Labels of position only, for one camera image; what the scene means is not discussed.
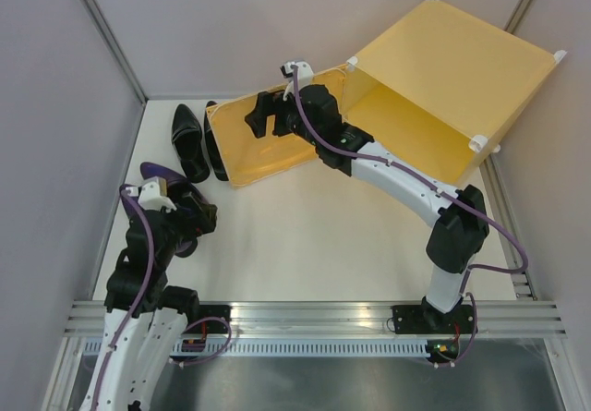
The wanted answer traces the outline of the yellow cabinet door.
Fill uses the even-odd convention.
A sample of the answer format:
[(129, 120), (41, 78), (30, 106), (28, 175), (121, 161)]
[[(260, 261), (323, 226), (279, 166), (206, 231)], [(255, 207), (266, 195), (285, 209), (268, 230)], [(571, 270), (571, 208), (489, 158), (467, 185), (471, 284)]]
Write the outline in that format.
[(255, 109), (257, 93), (218, 103), (206, 110), (211, 131), (230, 185), (245, 187), (317, 158), (312, 145), (290, 134), (272, 134), (274, 117), (267, 121), (267, 134), (257, 139), (245, 121)]

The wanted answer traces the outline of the black leather shoe right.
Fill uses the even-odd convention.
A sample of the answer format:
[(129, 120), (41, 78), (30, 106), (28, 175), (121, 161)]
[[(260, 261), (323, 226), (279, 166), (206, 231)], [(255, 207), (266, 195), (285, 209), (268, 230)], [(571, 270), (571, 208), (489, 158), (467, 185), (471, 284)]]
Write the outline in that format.
[(211, 169), (216, 178), (220, 181), (228, 182), (229, 177), (223, 165), (223, 160), (218, 149), (211, 124), (208, 118), (208, 112), (204, 111), (204, 139), (206, 150), (210, 159)]

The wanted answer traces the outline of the aluminium mounting rail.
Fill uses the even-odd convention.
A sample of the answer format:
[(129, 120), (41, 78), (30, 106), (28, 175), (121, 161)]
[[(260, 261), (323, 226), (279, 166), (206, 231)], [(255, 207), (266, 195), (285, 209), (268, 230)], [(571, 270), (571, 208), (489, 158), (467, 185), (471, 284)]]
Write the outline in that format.
[[(244, 337), (361, 337), (387, 332), (390, 302), (231, 302), (232, 328)], [(563, 338), (566, 328), (550, 301), (476, 302), (478, 337)]]

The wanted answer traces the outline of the aluminium frame post left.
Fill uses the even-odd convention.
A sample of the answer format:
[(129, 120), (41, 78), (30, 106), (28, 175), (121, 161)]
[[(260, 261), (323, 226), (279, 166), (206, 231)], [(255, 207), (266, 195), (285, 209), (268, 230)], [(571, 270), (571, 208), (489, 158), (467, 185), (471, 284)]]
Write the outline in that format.
[(115, 60), (117, 67), (123, 74), (125, 81), (133, 91), (136, 99), (142, 106), (145, 106), (149, 98), (139, 82), (139, 79), (128, 61), (128, 58), (122, 49), (115, 33), (105, 17), (98, 0), (80, 0), (81, 4), (88, 13), (93, 26), (101, 36), (107, 50)]

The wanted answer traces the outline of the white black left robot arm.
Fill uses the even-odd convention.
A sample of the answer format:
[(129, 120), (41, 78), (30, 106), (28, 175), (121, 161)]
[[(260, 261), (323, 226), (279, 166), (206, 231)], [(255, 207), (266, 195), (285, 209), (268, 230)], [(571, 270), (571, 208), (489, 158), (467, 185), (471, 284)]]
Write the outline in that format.
[(126, 245), (107, 281), (103, 340), (84, 410), (147, 410), (182, 333), (201, 323), (196, 291), (172, 286), (166, 271), (214, 231), (216, 206), (187, 183), (123, 187)]

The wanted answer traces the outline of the black leather shoe left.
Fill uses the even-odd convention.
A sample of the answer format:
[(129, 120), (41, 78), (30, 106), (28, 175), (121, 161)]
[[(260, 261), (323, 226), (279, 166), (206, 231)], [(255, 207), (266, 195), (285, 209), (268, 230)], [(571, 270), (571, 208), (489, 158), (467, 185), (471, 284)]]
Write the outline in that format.
[(179, 104), (174, 113), (171, 142), (185, 176), (192, 183), (200, 183), (210, 175), (201, 141), (203, 130), (188, 106)]

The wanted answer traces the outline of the black leather shoe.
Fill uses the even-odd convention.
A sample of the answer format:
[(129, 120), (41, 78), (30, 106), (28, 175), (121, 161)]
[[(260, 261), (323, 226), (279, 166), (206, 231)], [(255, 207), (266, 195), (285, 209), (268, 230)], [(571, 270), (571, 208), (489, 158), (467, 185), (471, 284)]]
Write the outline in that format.
[(171, 142), (185, 176), (192, 183), (200, 183), (210, 175), (201, 141), (203, 130), (188, 106), (179, 104), (174, 113)]
[(208, 112), (204, 111), (204, 139), (206, 150), (210, 159), (211, 169), (216, 178), (220, 181), (228, 182), (229, 177), (223, 165), (223, 160), (218, 149), (211, 124), (208, 118)]

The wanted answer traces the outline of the yellow plastic shoe cabinet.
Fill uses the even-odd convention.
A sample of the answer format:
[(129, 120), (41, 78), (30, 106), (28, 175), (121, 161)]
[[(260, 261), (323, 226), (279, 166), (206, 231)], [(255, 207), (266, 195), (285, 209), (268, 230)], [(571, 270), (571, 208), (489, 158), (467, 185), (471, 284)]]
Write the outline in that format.
[(341, 113), (418, 170), (459, 185), (499, 149), (563, 56), (425, 0), (348, 60)]

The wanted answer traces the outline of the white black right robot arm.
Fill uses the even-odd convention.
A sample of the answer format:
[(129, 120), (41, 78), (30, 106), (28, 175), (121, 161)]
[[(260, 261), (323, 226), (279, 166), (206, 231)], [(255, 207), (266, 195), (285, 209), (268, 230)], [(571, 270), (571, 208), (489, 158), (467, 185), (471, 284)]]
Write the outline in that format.
[(396, 158), (366, 131), (345, 122), (323, 85), (306, 86), (297, 95), (260, 92), (244, 118), (255, 138), (265, 137), (269, 117), (275, 119), (273, 136), (303, 139), (324, 164), (382, 190), (430, 227), (426, 253), (434, 268), (421, 320), (432, 332), (450, 327), (467, 266), (489, 234), (482, 192), (472, 185), (443, 184)]

